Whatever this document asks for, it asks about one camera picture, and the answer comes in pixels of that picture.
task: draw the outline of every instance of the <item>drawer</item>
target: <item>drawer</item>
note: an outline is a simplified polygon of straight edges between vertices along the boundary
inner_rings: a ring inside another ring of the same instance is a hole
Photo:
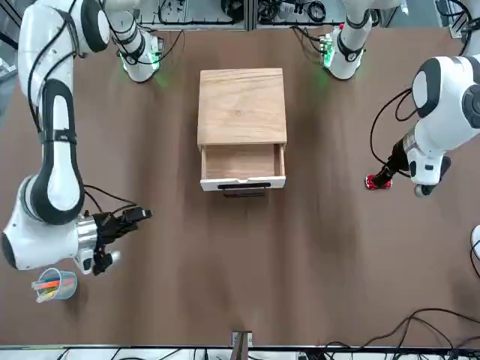
[[[284,144],[203,145],[204,191],[282,188]]]

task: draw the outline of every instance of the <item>black cable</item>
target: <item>black cable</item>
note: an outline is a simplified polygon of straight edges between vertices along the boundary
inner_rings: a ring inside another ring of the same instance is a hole
[[[464,17],[464,15],[465,15],[465,11],[462,11],[462,12],[460,13],[460,16],[453,22],[453,24],[451,24],[451,28],[452,28],[452,29],[454,29],[454,28],[457,26],[457,24],[458,24],[458,23],[460,22],[460,20]]]
[[[471,341],[474,341],[474,340],[480,340],[480,336],[472,336],[472,337],[468,337],[467,339],[463,340],[461,343],[459,343],[455,349],[460,349],[461,347],[464,347],[465,345],[467,345],[469,342]]]
[[[470,262],[472,263],[472,267],[473,267],[473,270],[475,271],[476,275],[477,275],[477,278],[480,280],[480,273],[479,273],[479,270],[477,269],[477,267],[475,266],[475,263],[473,262],[473,254],[474,254],[474,251],[475,251],[475,248],[476,246],[480,243],[480,240],[478,240],[474,245],[472,245],[472,248],[470,249]]]
[[[320,42],[320,39],[319,39],[318,37],[311,36],[311,35],[308,33],[308,30],[307,30],[306,28],[304,28],[303,30],[301,30],[298,26],[292,26],[291,29],[292,29],[294,32],[300,31],[301,36],[302,36],[301,42],[303,43],[303,37],[305,36],[305,37],[308,39],[308,41],[310,42],[310,45],[313,47],[313,49],[315,50],[315,52],[321,53],[320,48],[319,48],[319,47],[316,47],[316,46],[315,46],[315,43],[314,43],[314,41]]]
[[[169,352],[168,354],[166,354],[165,356],[162,356],[162,357],[159,358],[158,360],[165,360],[166,358],[169,358],[169,357],[172,356],[173,354],[178,353],[180,350],[182,350],[182,349],[173,350],[172,352]]]
[[[407,92],[401,99],[400,101],[398,102],[397,104],[397,108],[395,109],[395,118],[397,119],[398,122],[406,122],[407,120],[410,120],[410,118],[412,116],[414,116],[416,113],[417,113],[417,109],[414,109],[413,112],[411,114],[409,114],[406,118],[401,118],[399,115],[398,115],[398,110],[400,109],[400,106],[401,104],[405,101],[406,98],[408,98],[408,96],[410,94],[412,94],[412,89],[410,89],[409,92]]]
[[[469,12],[468,10],[468,7],[465,6],[461,1],[459,0],[447,0],[448,3],[453,3],[453,4],[456,4],[460,9],[462,9],[461,12],[458,12],[458,13],[453,13],[453,14],[450,14],[449,16],[455,16],[455,15],[459,15],[460,17],[463,16],[462,13],[465,13],[466,15],[466,18],[468,19],[468,22],[470,23],[472,21],[472,14]],[[442,12],[440,12],[439,8],[438,8],[438,3],[436,5],[436,9],[439,11],[440,15],[443,15]],[[467,49],[468,47],[468,44],[470,43],[470,39],[472,37],[472,31],[471,30],[468,30],[466,32],[466,39],[465,39],[465,43],[463,44],[462,46],[462,49],[460,51],[460,54],[459,56],[462,56],[464,53],[465,53],[465,50]]]
[[[402,328],[402,326],[404,324],[407,323],[410,324],[410,322],[412,321],[412,319],[415,319],[415,318],[418,318],[417,315],[418,314],[421,314],[421,313],[427,313],[427,312],[440,312],[440,313],[444,313],[444,314],[450,314],[450,315],[454,315],[456,317],[460,317],[461,319],[463,320],[468,320],[472,323],[475,323],[475,324],[479,324],[480,325],[480,320],[478,319],[475,319],[471,316],[467,316],[467,315],[463,315],[461,313],[457,313],[456,311],[453,311],[453,310],[448,310],[448,309],[442,309],[441,307],[424,307],[424,308],[421,308],[421,309],[418,309],[418,310],[415,310],[413,311],[408,317],[406,317],[405,319],[403,319],[402,321],[400,321],[400,323],[393,329],[391,330],[390,332],[386,333],[386,334],[383,334],[383,335],[380,335],[380,336],[375,336],[375,337],[372,337],[370,340],[368,340],[367,342],[365,342],[364,344],[362,344],[361,346],[359,347],[356,347],[356,348],[350,348],[350,346],[344,346],[344,347],[348,347],[350,349],[350,351],[352,353],[356,353],[358,351],[362,351],[364,348],[368,347],[370,344],[372,344],[373,342],[375,341],[378,341],[378,340],[382,340],[382,339],[386,339],[386,338],[390,338],[392,335],[394,335],[399,329]],[[440,334],[440,331],[438,331],[438,329],[434,328],[430,323],[428,323],[428,326],[431,327],[432,329],[435,329],[439,334]],[[406,332],[404,332],[402,334],[402,340],[400,341],[401,344],[403,344],[403,340],[406,336]],[[460,343],[461,346],[464,346],[466,343],[470,342],[470,341],[473,341],[473,340],[477,340],[477,337],[469,337],[468,339],[464,340],[462,343]],[[332,349],[329,349],[329,346],[330,345],[333,345],[333,344],[342,344],[341,342],[339,341],[332,341],[330,343],[327,343],[322,351],[323,352],[326,352],[326,351],[329,351],[329,350],[332,350],[332,351],[335,351],[335,348],[332,348]]]
[[[8,17],[10,17],[14,23],[16,23],[16,25],[18,27],[20,27],[20,23],[17,21],[17,19],[15,19],[9,12],[8,10],[5,8],[5,6],[3,6],[3,4],[0,2],[0,8],[3,9],[3,11],[8,15]]]
[[[399,6],[397,6],[397,7],[393,10],[393,14],[390,16],[390,19],[388,20],[387,25],[385,25],[386,28],[388,28],[388,27],[390,26],[390,23],[392,22],[393,17],[394,17],[395,14],[397,13],[398,8],[399,8]]]
[[[38,88],[38,93],[40,94],[41,92],[41,89],[42,89],[42,85],[48,80],[48,77],[52,74],[53,71],[55,71],[55,69],[60,66],[65,60],[67,60],[68,58],[70,58],[71,56],[75,57],[75,52],[72,51],[72,52],[69,52],[67,55],[61,57],[55,64],[53,64],[53,66],[46,72],[45,76],[43,77],[43,80],[42,82],[40,83],[40,88]],[[40,111],[40,107],[37,106],[37,108],[35,109],[35,118],[39,119],[38,117],[38,112]]]
[[[303,33],[301,33],[301,37],[299,37],[299,35],[297,34],[297,32],[294,30],[293,31],[293,34],[295,35],[296,39],[298,40],[298,42],[300,43],[300,46],[301,46],[301,50],[302,52],[304,53],[305,57],[310,61],[312,62],[313,64],[315,65],[320,65],[321,62],[320,62],[320,58],[317,56],[317,54],[313,54],[304,44],[303,42],[303,39],[304,39],[304,35]]]
[[[164,21],[162,19],[162,10],[164,9],[164,6],[165,6],[165,3],[166,3],[166,0],[163,1],[162,5],[158,7],[158,20],[159,20],[159,23],[162,24],[162,25],[174,25],[174,26],[186,26],[186,25],[234,25],[236,23],[235,20],[230,20],[230,21],[219,21],[217,19],[217,21],[207,21],[207,20],[203,20],[203,21],[198,21],[198,20],[191,20],[191,21]],[[156,22],[155,22],[155,17],[154,19],[151,21],[151,25],[154,25]]]
[[[113,199],[118,200],[118,201],[123,201],[124,203],[129,203],[131,205],[137,205],[136,202],[133,202],[133,201],[128,200],[128,199],[124,199],[120,196],[113,195],[112,193],[109,193],[108,191],[100,189],[99,187],[96,187],[96,186],[93,186],[93,185],[90,185],[90,184],[84,184],[83,187],[88,188],[88,189],[96,190],[96,191],[102,193],[103,195],[107,195],[108,197],[112,197]]]
[[[3,32],[0,32],[0,40],[13,47],[15,50],[18,50],[18,43]]]
[[[436,11],[438,11],[438,14],[442,15],[443,17],[458,17],[465,14],[464,11],[459,11],[457,13],[444,13],[443,11],[440,10],[440,2],[438,0],[435,1],[435,7],[436,7]]]
[[[102,8],[103,11],[105,11],[105,0],[104,1],[101,1],[100,2],[100,6]],[[129,64],[129,65],[135,65],[135,64],[142,64],[142,65],[155,65],[155,64],[158,64],[159,62],[161,62],[162,60],[164,60],[173,50],[173,48],[175,47],[175,45],[177,44],[177,42],[179,41],[179,38],[182,34],[184,34],[185,36],[185,30],[181,30],[179,33],[178,33],[178,36],[176,37],[176,39],[173,41],[173,44],[172,46],[170,47],[170,49],[164,53],[161,57],[158,58],[158,60],[155,60],[155,61],[152,61],[152,62],[144,62],[144,61],[140,61],[138,58],[133,58],[131,53],[129,53],[127,51],[127,49],[125,49],[125,46],[123,45],[123,43],[121,42],[121,40],[119,39],[119,37],[117,36],[117,34],[124,34],[126,32],[129,32],[131,30],[131,28],[133,27],[134,23],[136,23],[136,20],[132,17],[133,19],[133,22],[132,24],[130,24],[130,27],[127,31],[116,31],[113,27],[112,27],[112,24],[110,22],[110,20],[108,19],[108,17],[106,18],[106,21],[108,22],[108,26],[110,28],[110,30],[112,31],[113,35],[115,36],[115,39],[117,40],[117,44],[120,44],[121,45],[121,48],[123,49],[124,51],[124,54],[126,55],[124,57],[125,61]],[[128,58],[132,58],[133,59],[133,63],[130,63],[128,61]]]
[[[386,165],[387,163],[384,160],[380,159],[380,157],[375,153],[375,150],[374,150],[374,129],[375,129],[375,125],[377,125],[378,119],[380,118],[382,113],[385,111],[385,109],[390,106],[391,103],[396,101],[401,96],[404,96],[405,94],[409,94],[409,92],[411,92],[411,91],[412,91],[411,88],[406,88],[405,90],[403,90],[399,94],[395,95],[391,100],[389,100],[385,105],[383,105],[382,109],[380,109],[380,111],[376,114],[375,119],[373,120],[372,128],[370,130],[370,151],[371,151],[373,157],[376,158],[382,165]],[[403,172],[401,170],[398,170],[398,173],[401,174],[402,176],[405,176],[406,178],[410,177],[410,175],[406,174],[405,172]]]
[[[74,8],[75,4],[77,3],[77,0],[73,0],[72,4],[70,5],[68,9],[68,13],[71,14],[72,9]],[[40,62],[42,56],[44,56],[44,53],[48,50],[48,48],[60,37],[62,32],[65,30],[65,27],[67,26],[67,21],[64,20],[63,24],[61,25],[60,29],[57,31],[57,33],[52,37],[52,39],[46,43],[46,45],[43,47],[43,49],[38,53],[37,57],[33,61],[33,64],[31,66],[30,74],[28,75],[28,82],[27,82],[27,98],[28,98],[28,107],[30,108],[30,113],[31,117],[33,118],[33,122],[35,124],[35,127],[37,128],[37,132],[41,133],[41,128],[40,128],[40,123],[38,121],[38,117],[36,117],[36,111],[33,108],[33,103],[32,103],[32,79],[33,79],[33,73],[35,71],[35,68],[37,67],[38,63]]]
[[[310,34],[308,33],[308,30],[307,30],[307,29],[302,30],[302,29],[299,28],[297,25],[292,26],[291,29],[293,29],[293,30],[298,30],[299,32],[301,32],[301,33],[302,33],[307,39],[309,39],[309,40],[316,41],[317,43],[320,42],[320,39],[319,39],[318,37],[314,37],[314,36],[310,35]]]
[[[99,212],[104,212],[104,211],[102,210],[102,208],[100,207],[100,205],[98,205],[97,200],[96,200],[87,190],[84,190],[84,191],[85,191],[85,195],[90,198],[90,200],[95,204],[95,206],[97,206],[97,210],[98,210]],[[115,358],[115,356],[117,355],[117,353],[118,353],[119,351],[120,351],[120,349],[115,353],[115,355],[113,356],[113,358]]]
[[[117,351],[115,351],[115,354],[113,354],[113,356],[112,356],[112,358],[111,358],[110,360],[113,360],[113,359],[120,353],[120,350],[122,350],[121,347],[119,347],[119,348],[117,349]]]
[[[169,352],[168,354],[166,354],[165,356],[159,358],[158,360],[165,360],[166,358],[172,356],[173,354],[178,353],[180,350],[182,350],[182,349],[177,349],[177,350],[174,350],[174,351],[172,351],[172,352]],[[145,359],[143,359],[143,358],[138,358],[138,357],[136,357],[136,356],[129,356],[129,357],[127,357],[127,358],[119,358],[118,360],[145,360]]]
[[[312,13],[315,8],[316,8],[317,11],[319,11],[322,14],[321,16],[315,16]],[[326,9],[325,9],[325,5],[322,4],[320,1],[317,1],[317,0],[312,1],[307,7],[307,15],[315,23],[322,23],[323,20],[325,20],[325,18],[326,18],[326,14],[327,14],[327,12],[326,12]]]
[[[373,14],[375,14],[376,20],[373,21],[373,23],[372,23],[372,28],[375,28],[375,27],[377,27],[378,25],[380,25],[380,21],[381,21],[381,19],[382,19],[382,13],[380,12],[379,9],[373,9],[373,10],[372,10],[372,15],[371,15],[371,16],[372,16],[372,19],[374,18],[374,15],[373,15]]]
[[[446,340],[446,342],[448,343],[448,345],[453,349],[454,346],[453,346],[453,343],[452,341],[445,335],[443,334],[438,328],[436,328],[435,326],[433,326],[432,324],[430,324],[429,322],[417,317],[417,316],[412,316],[412,319],[413,320],[416,320],[420,323],[423,323],[424,325],[426,325],[427,327],[429,327],[430,329],[434,330],[437,334],[440,334],[440,336],[442,338],[444,338]]]
[[[280,11],[280,6],[283,0],[262,0],[259,1],[259,23],[265,21],[272,21]]]
[[[12,6],[12,4],[8,0],[4,0],[7,6],[19,17],[19,19],[23,19],[22,16],[18,13],[17,10],[15,10],[15,7]]]
[[[68,350],[70,350],[70,348],[66,349],[63,353],[61,353],[61,354],[58,356],[57,360],[62,360],[63,357],[64,357],[64,355],[65,355],[66,353],[68,353]]]

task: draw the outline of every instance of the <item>wooden box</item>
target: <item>wooden box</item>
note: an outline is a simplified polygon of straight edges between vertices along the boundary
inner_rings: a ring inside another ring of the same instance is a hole
[[[202,71],[197,143],[204,191],[282,188],[287,144],[282,69]]]

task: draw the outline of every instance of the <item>clear cup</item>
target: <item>clear cup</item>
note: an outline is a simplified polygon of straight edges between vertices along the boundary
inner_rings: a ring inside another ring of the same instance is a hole
[[[65,300],[70,298],[77,289],[77,276],[71,271],[60,271],[57,268],[48,268],[38,280],[32,283],[37,291],[37,302],[50,300]]]

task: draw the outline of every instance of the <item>brown tabletop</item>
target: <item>brown tabletop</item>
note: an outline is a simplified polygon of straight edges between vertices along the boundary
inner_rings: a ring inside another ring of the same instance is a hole
[[[368,145],[379,108],[425,59],[460,47],[443,29],[374,30],[348,82],[306,59],[291,30],[188,32],[161,78],[142,85],[128,79],[113,48],[76,61],[84,182],[136,200],[154,217],[114,244],[123,259],[108,274],[79,277],[70,301],[36,304],[30,282],[41,270],[15,271],[1,258],[0,343],[227,345],[232,330],[249,329],[256,345],[360,345],[417,308],[480,317],[469,260],[480,223],[480,138],[453,151],[430,198],[417,199],[401,177],[390,191],[363,185],[380,169]],[[200,71],[223,68],[283,68],[287,180],[265,198],[200,188]],[[407,114],[412,104],[404,106]],[[398,124],[392,110],[375,134],[384,158],[413,124]],[[40,150],[17,89],[0,132],[2,226],[20,182],[38,171]],[[94,209],[88,200],[86,207]],[[71,260],[58,267],[75,269]],[[424,318],[452,340],[479,332],[451,316]],[[438,346],[421,325],[405,344]]]

